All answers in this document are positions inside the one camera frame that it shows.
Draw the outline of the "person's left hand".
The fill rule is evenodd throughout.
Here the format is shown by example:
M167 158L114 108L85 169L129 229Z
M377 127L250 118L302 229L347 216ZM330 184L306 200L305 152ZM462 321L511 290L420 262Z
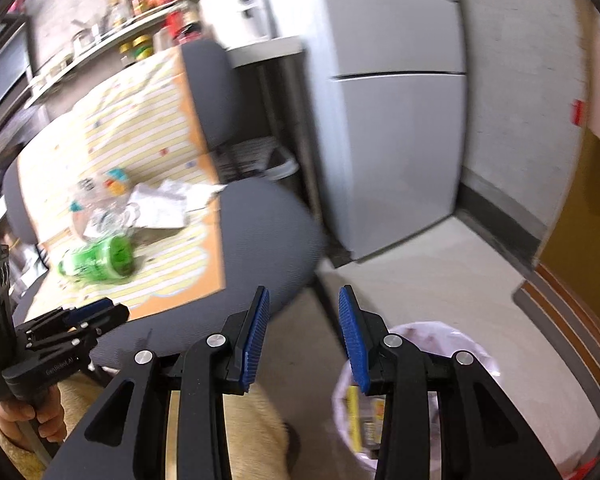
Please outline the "person's left hand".
M43 440L60 443L67 437L65 410L61 405L58 385L48 389L44 402L34 408L26 402L12 399L0 402L0 430L18 448L31 451L29 439L22 433L18 424L36 419L40 426L38 434Z

